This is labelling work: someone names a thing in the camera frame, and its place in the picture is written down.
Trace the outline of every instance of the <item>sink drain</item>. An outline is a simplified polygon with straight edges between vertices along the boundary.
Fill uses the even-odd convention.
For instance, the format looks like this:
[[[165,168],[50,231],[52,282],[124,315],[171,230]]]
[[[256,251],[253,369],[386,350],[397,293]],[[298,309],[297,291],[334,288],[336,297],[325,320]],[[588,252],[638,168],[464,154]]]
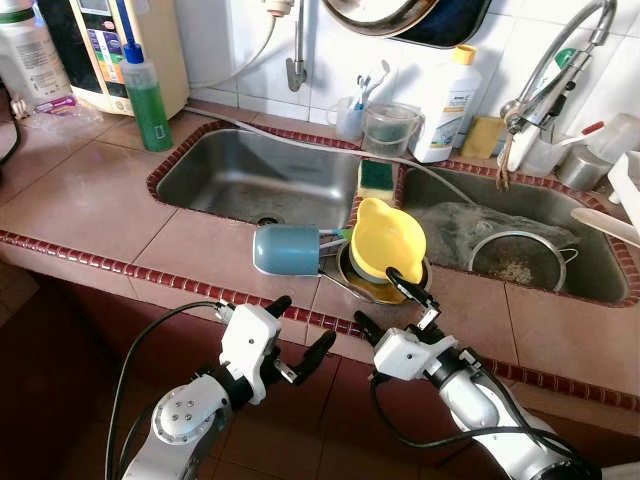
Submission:
[[[258,226],[273,225],[276,223],[285,223],[284,218],[275,213],[261,213],[251,219],[251,223],[255,223]]]

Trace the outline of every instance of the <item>double sink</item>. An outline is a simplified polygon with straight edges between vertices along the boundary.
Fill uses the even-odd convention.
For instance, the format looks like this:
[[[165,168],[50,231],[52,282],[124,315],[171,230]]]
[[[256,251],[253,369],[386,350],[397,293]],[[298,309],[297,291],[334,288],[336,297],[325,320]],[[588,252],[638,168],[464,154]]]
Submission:
[[[161,201],[256,224],[314,224],[340,228],[351,216],[360,156],[283,143],[253,132],[216,130],[203,135],[157,186]],[[580,255],[567,264],[563,292],[614,304],[627,283],[605,236],[571,217],[583,206],[555,190],[513,184],[496,191],[491,178],[434,169],[480,205],[562,226],[580,238]],[[409,213],[460,198],[438,180],[409,169],[402,208]]]

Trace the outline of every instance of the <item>green scrubber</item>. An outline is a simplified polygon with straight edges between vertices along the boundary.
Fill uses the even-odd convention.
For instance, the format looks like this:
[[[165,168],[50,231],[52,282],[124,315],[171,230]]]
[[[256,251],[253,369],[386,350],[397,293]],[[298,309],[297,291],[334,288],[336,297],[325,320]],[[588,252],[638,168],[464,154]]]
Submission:
[[[393,201],[393,166],[390,163],[362,160],[358,177],[359,197]]]

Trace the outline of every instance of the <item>sponge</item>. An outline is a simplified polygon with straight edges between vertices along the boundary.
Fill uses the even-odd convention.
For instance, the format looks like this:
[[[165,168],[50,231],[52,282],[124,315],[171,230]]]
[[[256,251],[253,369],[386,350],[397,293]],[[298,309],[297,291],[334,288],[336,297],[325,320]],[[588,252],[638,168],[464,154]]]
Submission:
[[[475,117],[460,154],[463,157],[489,158],[504,129],[501,118]]]
[[[358,171],[358,196],[393,202],[393,167],[390,163],[362,160]]]

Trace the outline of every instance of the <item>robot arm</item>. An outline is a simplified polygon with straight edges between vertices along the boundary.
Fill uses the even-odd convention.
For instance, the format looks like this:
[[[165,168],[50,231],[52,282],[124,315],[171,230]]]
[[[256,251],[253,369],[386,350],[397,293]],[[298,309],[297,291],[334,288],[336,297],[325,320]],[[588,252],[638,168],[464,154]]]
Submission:
[[[174,388],[156,404],[151,429],[122,478],[127,480],[191,480],[200,459],[246,403],[258,405],[269,385],[281,379],[299,385],[320,365],[333,345],[335,332],[314,343],[296,367],[278,356],[277,319],[291,304],[281,297],[267,308],[226,305],[218,316],[228,326],[222,338],[221,366],[205,369],[189,384]]]
[[[408,298],[419,302],[425,313],[417,325],[386,332],[362,312],[355,314],[356,322],[374,346],[378,373],[372,380],[372,393],[381,414],[375,397],[378,383],[389,377],[405,381],[425,378],[438,389],[460,430],[470,432],[510,478],[601,478],[600,471],[579,460],[566,442],[556,441],[561,439],[549,425],[522,409],[507,388],[482,367],[473,350],[459,350],[458,342],[444,335],[435,323],[439,305],[428,293],[405,281],[393,268],[387,270],[387,276]],[[398,432],[396,435],[413,446],[428,448],[443,443],[417,445]]]

